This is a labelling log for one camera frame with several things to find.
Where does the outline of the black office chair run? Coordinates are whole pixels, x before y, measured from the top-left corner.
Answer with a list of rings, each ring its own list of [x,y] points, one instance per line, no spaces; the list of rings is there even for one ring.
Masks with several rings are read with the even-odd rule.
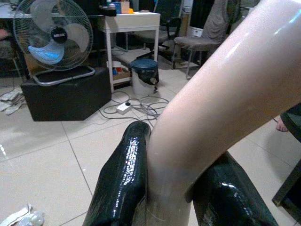
[[[166,59],[170,59],[169,56],[164,51],[160,51],[159,46],[165,47],[166,50],[169,49],[168,46],[163,45],[164,42],[174,40],[180,32],[182,20],[180,18],[172,18],[166,21],[160,22],[160,27],[158,31],[158,55]],[[154,55],[155,48],[155,30],[147,30],[147,31],[136,31],[134,32],[134,36],[141,42],[145,44],[147,48],[150,49],[149,53],[137,56],[136,59],[141,58],[151,58]]]

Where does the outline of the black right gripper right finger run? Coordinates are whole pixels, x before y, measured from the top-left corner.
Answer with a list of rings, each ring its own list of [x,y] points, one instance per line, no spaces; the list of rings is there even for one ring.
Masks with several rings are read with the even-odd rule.
[[[198,226],[278,226],[244,169],[221,155],[186,192]]]

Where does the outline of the grey hanging garment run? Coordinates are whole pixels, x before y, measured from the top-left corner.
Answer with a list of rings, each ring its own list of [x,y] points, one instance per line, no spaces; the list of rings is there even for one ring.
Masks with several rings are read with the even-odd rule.
[[[214,0],[202,37],[222,42],[226,37],[228,27],[239,18],[240,2],[241,0]]]

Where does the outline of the white power strip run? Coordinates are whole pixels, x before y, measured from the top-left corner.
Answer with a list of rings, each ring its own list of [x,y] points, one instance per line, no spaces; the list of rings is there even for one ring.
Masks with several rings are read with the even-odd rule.
[[[124,115],[132,109],[132,105],[129,102],[124,102],[116,107],[116,112],[120,115]]]

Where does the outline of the white bin with blue lid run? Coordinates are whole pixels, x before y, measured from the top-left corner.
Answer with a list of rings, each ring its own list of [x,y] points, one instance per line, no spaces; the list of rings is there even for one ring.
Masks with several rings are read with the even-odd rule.
[[[154,94],[159,82],[158,63],[152,59],[137,59],[130,63],[130,69],[134,94],[140,96]]]

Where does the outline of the white side table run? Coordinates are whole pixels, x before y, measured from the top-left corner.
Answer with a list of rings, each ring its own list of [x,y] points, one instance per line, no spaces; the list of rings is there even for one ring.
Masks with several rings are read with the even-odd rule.
[[[99,19],[99,30],[105,33],[108,70],[111,92],[114,92],[114,84],[125,81],[113,80],[111,34],[119,32],[154,31],[154,60],[158,60],[158,36],[159,36],[160,14],[151,12],[135,12],[133,14],[117,14],[116,16],[103,16]]]

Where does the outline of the grey floor fan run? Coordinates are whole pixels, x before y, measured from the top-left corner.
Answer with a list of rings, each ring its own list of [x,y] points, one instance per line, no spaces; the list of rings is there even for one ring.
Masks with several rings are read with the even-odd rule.
[[[83,66],[93,45],[93,30],[73,0],[22,0],[13,18],[16,41],[45,71],[32,77],[43,87],[92,76]]]

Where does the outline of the cream broom handle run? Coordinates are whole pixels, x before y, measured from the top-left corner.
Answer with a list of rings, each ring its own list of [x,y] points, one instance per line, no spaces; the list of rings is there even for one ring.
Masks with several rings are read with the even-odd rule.
[[[301,102],[301,0],[260,0],[160,115],[147,148],[146,226],[188,226],[200,175]]]

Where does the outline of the grey padded chair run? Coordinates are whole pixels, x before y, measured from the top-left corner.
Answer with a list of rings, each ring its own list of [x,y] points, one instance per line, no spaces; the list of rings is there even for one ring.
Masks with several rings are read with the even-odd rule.
[[[202,35],[200,37],[188,37],[188,36],[181,36],[176,37],[174,39],[174,44],[181,48],[190,51],[187,69],[186,69],[186,79],[190,80],[192,77],[189,75],[190,70],[190,62],[192,57],[194,56],[195,52],[208,52],[211,50],[216,50],[222,42],[216,42],[211,39],[203,38]]]

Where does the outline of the crumpled white plastic wrapper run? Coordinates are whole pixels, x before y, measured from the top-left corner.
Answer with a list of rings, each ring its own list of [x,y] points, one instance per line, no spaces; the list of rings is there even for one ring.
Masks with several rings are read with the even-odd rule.
[[[26,204],[21,210],[6,217],[0,226],[43,226],[45,214],[34,211],[30,203]]]

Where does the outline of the dark furniture corner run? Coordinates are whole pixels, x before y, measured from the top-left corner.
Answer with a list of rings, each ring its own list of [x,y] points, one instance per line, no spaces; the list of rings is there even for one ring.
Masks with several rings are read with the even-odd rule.
[[[273,203],[282,206],[301,224],[301,159],[272,198]]]

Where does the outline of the person's bare foot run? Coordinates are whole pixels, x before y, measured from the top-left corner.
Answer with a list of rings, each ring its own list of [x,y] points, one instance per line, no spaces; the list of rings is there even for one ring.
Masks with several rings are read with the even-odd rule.
[[[285,126],[285,124],[283,123],[281,118],[279,118],[277,121],[276,130],[278,130],[280,132],[288,132],[288,129]]]

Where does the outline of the black box stool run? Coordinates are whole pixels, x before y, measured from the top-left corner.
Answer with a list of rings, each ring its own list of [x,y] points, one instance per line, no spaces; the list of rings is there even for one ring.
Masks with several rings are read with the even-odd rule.
[[[94,75],[48,87],[29,79],[21,89],[34,121],[82,121],[111,100],[108,69],[99,67]]]

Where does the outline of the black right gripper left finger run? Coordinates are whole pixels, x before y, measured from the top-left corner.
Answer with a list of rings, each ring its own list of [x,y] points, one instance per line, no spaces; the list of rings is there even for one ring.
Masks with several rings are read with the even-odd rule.
[[[132,122],[102,167],[82,226],[146,226],[150,126]]]

